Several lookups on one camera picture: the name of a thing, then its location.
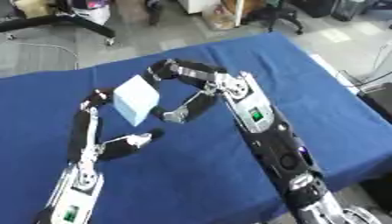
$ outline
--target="white cube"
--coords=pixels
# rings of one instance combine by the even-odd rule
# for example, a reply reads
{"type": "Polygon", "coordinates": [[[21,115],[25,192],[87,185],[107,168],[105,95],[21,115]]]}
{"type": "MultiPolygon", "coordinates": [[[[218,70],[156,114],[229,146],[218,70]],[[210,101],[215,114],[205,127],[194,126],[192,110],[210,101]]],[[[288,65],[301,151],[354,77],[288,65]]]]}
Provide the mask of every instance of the white cube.
{"type": "Polygon", "coordinates": [[[133,126],[144,121],[158,102],[159,92],[140,75],[117,87],[113,96],[115,109],[133,126]]]}

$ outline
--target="robotic arm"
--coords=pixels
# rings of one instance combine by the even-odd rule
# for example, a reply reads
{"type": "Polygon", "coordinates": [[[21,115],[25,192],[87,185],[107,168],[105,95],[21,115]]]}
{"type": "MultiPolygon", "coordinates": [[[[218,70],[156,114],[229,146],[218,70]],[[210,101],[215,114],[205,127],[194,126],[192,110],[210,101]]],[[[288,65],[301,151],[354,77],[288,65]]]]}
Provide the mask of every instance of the robotic arm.
{"type": "Polygon", "coordinates": [[[161,80],[177,78],[200,89],[174,111],[152,110],[165,122],[189,122],[213,106],[217,97],[222,98],[298,224],[381,224],[363,208],[340,206],[308,149],[251,73],[233,77],[224,68],[168,59],[149,67],[144,78],[155,87],[161,80]]]}
{"type": "Polygon", "coordinates": [[[98,144],[97,133],[102,124],[98,108],[111,102],[111,95],[112,90],[96,89],[80,104],[73,118],[68,167],[62,172],[45,209],[33,223],[88,223],[104,182],[95,163],[126,157],[163,135],[160,129],[154,129],[150,133],[120,136],[98,144]]]}

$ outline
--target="blue cloth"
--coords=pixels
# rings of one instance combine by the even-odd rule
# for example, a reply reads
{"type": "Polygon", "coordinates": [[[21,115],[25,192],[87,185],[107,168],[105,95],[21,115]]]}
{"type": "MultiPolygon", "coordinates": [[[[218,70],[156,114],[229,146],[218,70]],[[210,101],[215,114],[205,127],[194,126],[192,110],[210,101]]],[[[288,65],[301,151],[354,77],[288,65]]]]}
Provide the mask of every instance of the blue cloth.
{"type": "MultiPolygon", "coordinates": [[[[1,222],[29,223],[45,206],[66,166],[74,112],[93,88],[119,85],[166,58],[257,75],[333,190],[392,166],[390,125],[283,36],[263,34],[78,71],[1,79],[1,222]]],[[[162,105],[175,109],[194,91],[167,81],[161,87],[162,105]]],[[[222,102],[185,125],[149,117],[133,128],[110,106],[101,115],[102,139],[155,127],[166,135],[137,155],[99,165],[106,182],[93,223],[250,223],[284,210],[222,102]]]]}

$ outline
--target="floor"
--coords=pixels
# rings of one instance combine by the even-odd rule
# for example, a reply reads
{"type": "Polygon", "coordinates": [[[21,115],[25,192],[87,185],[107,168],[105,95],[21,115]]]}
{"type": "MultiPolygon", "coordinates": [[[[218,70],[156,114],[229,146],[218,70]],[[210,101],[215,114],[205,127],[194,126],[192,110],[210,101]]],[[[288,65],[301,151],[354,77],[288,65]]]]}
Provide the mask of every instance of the floor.
{"type": "MultiPolygon", "coordinates": [[[[0,16],[10,10],[8,1],[1,1],[0,16]]],[[[231,31],[211,31],[200,16],[186,16],[175,1],[164,2],[165,11],[161,23],[157,27],[149,27],[140,0],[116,2],[120,6],[112,7],[112,17],[107,23],[117,32],[115,45],[107,47],[103,44],[103,37],[66,24],[15,31],[17,40],[14,41],[6,41],[5,36],[0,35],[0,77],[43,70],[91,67],[172,48],[266,32],[258,23],[231,31]],[[42,45],[61,46],[67,50],[42,45]]],[[[392,45],[392,31],[388,29],[392,24],[392,21],[388,21],[392,18],[391,12],[371,12],[356,17],[351,23],[342,23],[331,17],[310,18],[301,12],[299,17],[305,26],[304,35],[296,35],[293,28],[283,22],[276,26],[276,30],[284,33],[304,51],[320,55],[335,69],[346,70],[357,79],[367,78],[373,70],[380,48],[388,41],[392,45]]],[[[342,205],[374,206],[372,200],[357,185],[337,192],[336,195],[342,205]]],[[[374,212],[384,223],[392,223],[387,215],[374,212]]],[[[286,214],[269,223],[287,224],[294,221],[286,214]]]]}

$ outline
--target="cable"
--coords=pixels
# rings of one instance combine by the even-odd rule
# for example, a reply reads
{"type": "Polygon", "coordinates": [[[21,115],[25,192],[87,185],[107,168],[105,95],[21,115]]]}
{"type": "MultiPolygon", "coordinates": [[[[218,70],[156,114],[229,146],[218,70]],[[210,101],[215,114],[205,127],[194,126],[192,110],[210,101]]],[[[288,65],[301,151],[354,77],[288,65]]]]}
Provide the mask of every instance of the cable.
{"type": "Polygon", "coordinates": [[[79,57],[78,57],[78,55],[77,55],[75,52],[72,52],[71,50],[69,50],[69,49],[65,48],[64,46],[60,46],[60,45],[42,45],[42,44],[31,44],[31,43],[24,43],[24,42],[13,42],[13,41],[7,41],[7,40],[5,40],[4,42],[0,43],[0,46],[1,46],[2,44],[6,43],[6,42],[8,42],[8,43],[12,43],[12,44],[15,44],[15,45],[26,45],[26,46],[47,46],[47,47],[54,47],[54,48],[58,48],[58,49],[60,49],[60,50],[66,51],[66,52],[68,52],[68,53],[71,53],[71,54],[74,56],[74,58],[75,58],[75,62],[74,62],[74,68],[73,68],[73,69],[74,69],[74,70],[77,70],[77,69],[79,69],[79,57]]]}
{"type": "Polygon", "coordinates": [[[375,78],[375,79],[373,79],[373,80],[369,80],[369,81],[366,81],[366,82],[360,81],[361,84],[352,85],[352,86],[345,86],[345,87],[347,87],[347,88],[359,88],[359,87],[365,86],[365,85],[367,85],[367,84],[369,84],[369,83],[372,83],[372,82],[374,82],[374,81],[378,81],[378,80],[380,80],[380,79],[383,79],[383,78],[385,78],[385,77],[387,77],[387,76],[389,76],[389,75],[391,75],[391,74],[392,74],[392,71],[390,71],[390,72],[388,72],[388,73],[385,73],[384,75],[382,75],[382,76],[380,76],[380,77],[378,77],[378,78],[375,78]]]}

